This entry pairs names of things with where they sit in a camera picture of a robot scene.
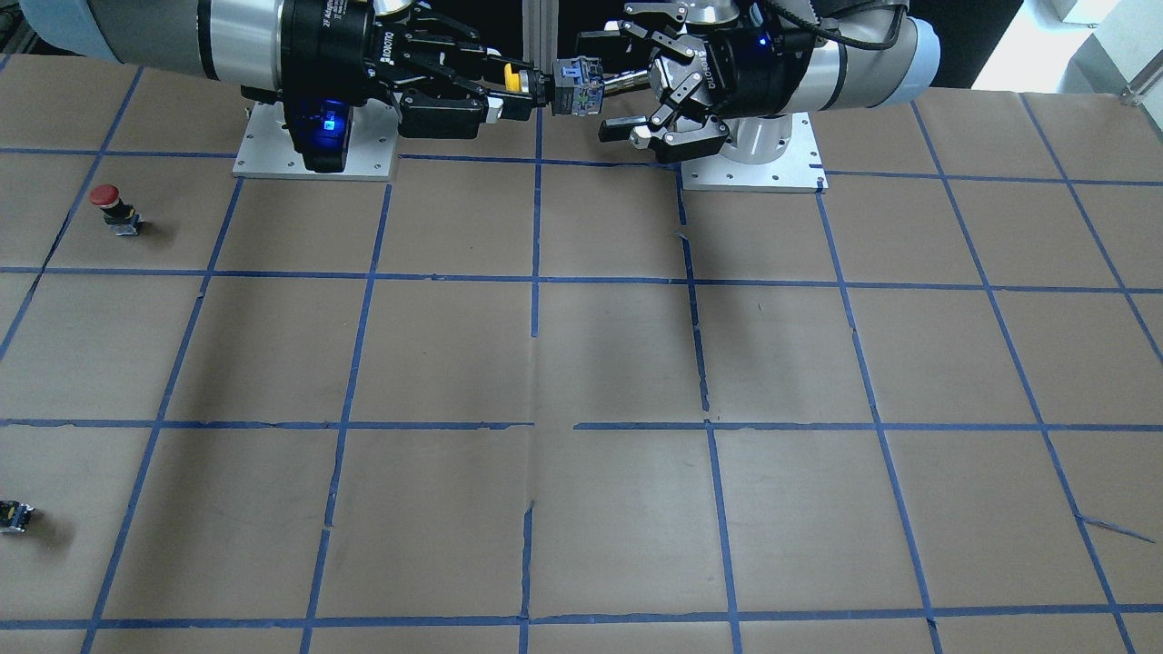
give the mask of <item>small electronic component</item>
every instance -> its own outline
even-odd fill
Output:
[[[606,85],[601,59],[558,59],[554,70],[554,115],[587,116],[601,113]]]
[[[141,216],[133,205],[121,199],[121,191],[112,184],[102,184],[88,194],[88,201],[105,214],[105,223],[117,236],[136,236]]]
[[[14,502],[0,499],[0,534],[22,534],[36,509]]]

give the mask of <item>metal frame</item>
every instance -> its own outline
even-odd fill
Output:
[[[234,176],[248,179],[322,179],[336,182],[388,182],[395,164],[400,121],[395,109],[377,102],[356,107],[351,120],[351,143],[343,172],[307,170],[294,151],[291,135],[283,129],[283,105],[256,105],[247,135],[234,162]]]

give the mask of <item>yellow tab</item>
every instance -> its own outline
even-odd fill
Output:
[[[521,74],[513,70],[513,64],[505,64],[505,88],[521,92]]]

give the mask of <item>robotiq logo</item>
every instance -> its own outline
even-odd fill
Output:
[[[384,33],[384,51],[379,55],[379,63],[395,65],[392,61],[392,50],[395,49],[395,34],[387,31]]]
[[[707,61],[707,51],[699,50],[699,65],[702,66],[702,78],[707,80],[707,88],[719,88],[715,76],[711,72],[711,62]]]

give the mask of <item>black cable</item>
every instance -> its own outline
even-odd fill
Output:
[[[896,15],[893,16],[892,20],[892,28],[889,30],[889,36],[884,41],[882,42],[859,41],[857,38],[850,38],[848,36],[844,36],[835,31],[828,31],[826,29],[822,29],[820,26],[812,23],[811,21],[807,21],[801,16],[797,15],[795,13],[787,9],[776,0],[763,0],[763,1],[769,9],[775,12],[777,16],[786,20],[787,22],[794,24],[795,27],[802,29],[804,31],[807,31],[808,34],[815,35],[827,41],[835,41],[841,45],[856,48],[857,50],[887,50],[893,45],[896,45],[897,40],[900,38],[900,26],[905,21],[905,14],[908,13],[908,9],[904,5],[898,5]]]

